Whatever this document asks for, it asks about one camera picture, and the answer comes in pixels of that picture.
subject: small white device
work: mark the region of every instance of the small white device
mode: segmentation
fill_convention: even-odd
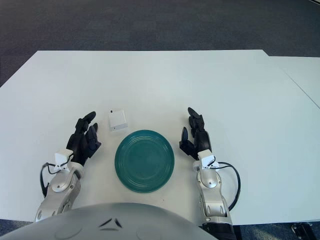
[[[123,109],[110,110],[109,112],[110,131],[116,131],[128,127],[125,112]]]

